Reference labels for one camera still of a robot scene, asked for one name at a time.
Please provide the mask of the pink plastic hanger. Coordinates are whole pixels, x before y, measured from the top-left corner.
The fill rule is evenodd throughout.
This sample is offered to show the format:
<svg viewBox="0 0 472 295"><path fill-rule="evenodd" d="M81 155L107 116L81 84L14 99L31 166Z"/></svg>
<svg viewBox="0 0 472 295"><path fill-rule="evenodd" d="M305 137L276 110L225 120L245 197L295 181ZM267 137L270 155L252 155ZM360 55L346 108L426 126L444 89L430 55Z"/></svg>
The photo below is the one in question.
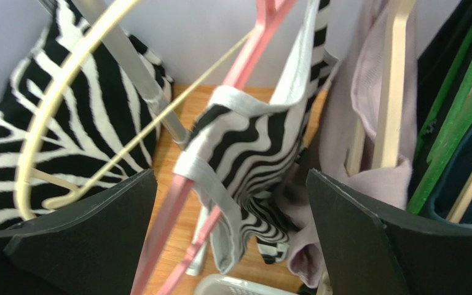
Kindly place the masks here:
<svg viewBox="0 0 472 295"><path fill-rule="evenodd" d="M225 86L230 89L243 90L269 41L294 5L295 1L257 1L257 17L254 28L238 44L234 45L231 51L226 53L227 56L230 56L233 51L240 50L224 79ZM199 230L194 241L187 248L185 257L161 286L159 294L172 292L222 218L223 211L216 198L221 197L223 200L229 201L231 196L207 162L192 154L192 143L194 139L199 139L203 132L210 129L219 131L222 135L227 133L234 122L240 118L240 115L232 109L213 104L197 119L189 137L189 144L184 147L181 157L177 161L184 163L188 160L189 163L185 167L192 168L193 172L189 176L178 171L174 172L171 186L144 243L131 290L132 294L144 293L171 230L174 228L191 191L206 192L209 200L205 201L203 206L209 214L203 224L199 225Z"/></svg>

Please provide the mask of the cream white hanger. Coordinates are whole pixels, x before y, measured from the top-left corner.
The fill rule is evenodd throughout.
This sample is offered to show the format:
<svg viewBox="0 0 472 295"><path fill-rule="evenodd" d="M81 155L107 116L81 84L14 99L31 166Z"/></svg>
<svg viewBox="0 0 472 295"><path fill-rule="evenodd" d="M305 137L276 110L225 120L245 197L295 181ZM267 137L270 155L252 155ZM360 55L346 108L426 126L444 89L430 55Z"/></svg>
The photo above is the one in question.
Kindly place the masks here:
<svg viewBox="0 0 472 295"><path fill-rule="evenodd" d="M174 112L177 106L197 88L211 73L214 72L222 63L230 56L226 53L210 68L208 68L193 84L191 84L179 97L170 103L156 119L145 127L138 135L136 135L124 148L119 151L113 159L103 168L99 169L83 187L69 183L56 176L49 175L36 169L36 154L43 144L43 136L47 131L47 125L50 118L57 112L62 99L65 88L72 83L75 76L80 71L80 66L88 58L88 56L97 48L102 39L118 25L118 23L131 11L137 1L114 1L100 15L98 20L93 24L91 30L77 43L74 52L70 54L63 62L61 70L52 79L47 87L44 98L38 106L33 119L29 125L28 137L24 140L21 155L18 160L18 167L15 176L14 189L14 205L19 212L22 220L27 221L34 219L36 215L32 212L30 205L31 179L37 178L48 183L56 184L70 191L69 194L63 195L45 203L46 207L59 208L80 199L104 174L109 171L123 156L127 155L141 140L155 128L159 122Z"/></svg>

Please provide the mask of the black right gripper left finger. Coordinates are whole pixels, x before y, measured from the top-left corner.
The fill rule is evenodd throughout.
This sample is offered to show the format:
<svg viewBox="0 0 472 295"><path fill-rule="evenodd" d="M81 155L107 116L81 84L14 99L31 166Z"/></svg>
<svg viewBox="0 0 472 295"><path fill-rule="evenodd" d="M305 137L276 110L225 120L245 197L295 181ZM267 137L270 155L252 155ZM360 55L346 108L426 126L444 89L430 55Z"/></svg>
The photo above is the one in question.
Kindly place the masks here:
<svg viewBox="0 0 472 295"><path fill-rule="evenodd" d="M129 294L156 193L145 170L0 230L0 294Z"/></svg>

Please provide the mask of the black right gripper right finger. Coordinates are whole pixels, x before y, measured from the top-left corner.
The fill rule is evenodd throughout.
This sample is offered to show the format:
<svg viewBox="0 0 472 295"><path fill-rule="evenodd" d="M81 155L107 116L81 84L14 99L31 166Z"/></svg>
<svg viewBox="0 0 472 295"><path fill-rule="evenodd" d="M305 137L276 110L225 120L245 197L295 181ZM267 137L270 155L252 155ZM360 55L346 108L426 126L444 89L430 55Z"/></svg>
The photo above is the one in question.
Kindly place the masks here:
<svg viewBox="0 0 472 295"><path fill-rule="evenodd" d="M472 294L472 228L408 213L317 170L306 188L335 294Z"/></svg>

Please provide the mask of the black white striped tank top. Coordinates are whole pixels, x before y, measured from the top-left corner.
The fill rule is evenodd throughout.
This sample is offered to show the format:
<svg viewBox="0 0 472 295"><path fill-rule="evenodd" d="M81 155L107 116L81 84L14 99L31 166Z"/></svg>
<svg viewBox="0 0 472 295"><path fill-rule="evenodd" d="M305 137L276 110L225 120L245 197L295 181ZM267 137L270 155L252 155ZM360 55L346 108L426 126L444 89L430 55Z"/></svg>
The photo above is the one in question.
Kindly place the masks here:
<svg viewBox="0 0 472 295"><path fill-rule="evenodd" d="M210 129L192 143L192 154L207 162L231 196L229 201L216 198L223 216L210 235L214 261L223 274L240 262L251 237L258 238L266 263L286 256L293 223L274 205L271 193L299 158L313 102L336 64L325 51L329 12L328 1L309 1L268 103L220 86L207 104L206 109L218 104L241 117L227 133ZM188 163L176 162L174 171L191 175Z"/></svg>

